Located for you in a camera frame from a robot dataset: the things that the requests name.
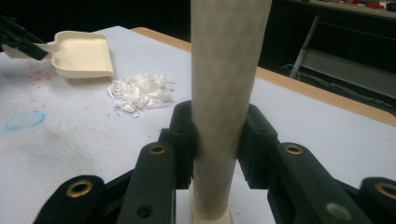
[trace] plastic shaving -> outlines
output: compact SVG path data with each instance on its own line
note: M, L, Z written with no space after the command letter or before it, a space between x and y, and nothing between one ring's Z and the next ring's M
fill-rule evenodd
M122 81L113 81L107 88L107 95L115 108L132 113L132 117L137 118L139 110L170 105L173 102L172 90L172 81L167 76L138 74Z

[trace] blue ink mark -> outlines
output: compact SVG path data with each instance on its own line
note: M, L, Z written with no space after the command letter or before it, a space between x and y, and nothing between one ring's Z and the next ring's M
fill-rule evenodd
M7 129L16 132L26 128L32 128L41 124L46 115L41 111L29 111L16 115L9 119Z

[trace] textured tube surface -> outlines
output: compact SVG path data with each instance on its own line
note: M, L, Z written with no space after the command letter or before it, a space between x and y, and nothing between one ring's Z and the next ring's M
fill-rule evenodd
M233 169L271 0L191 0L193 206L217 219Z

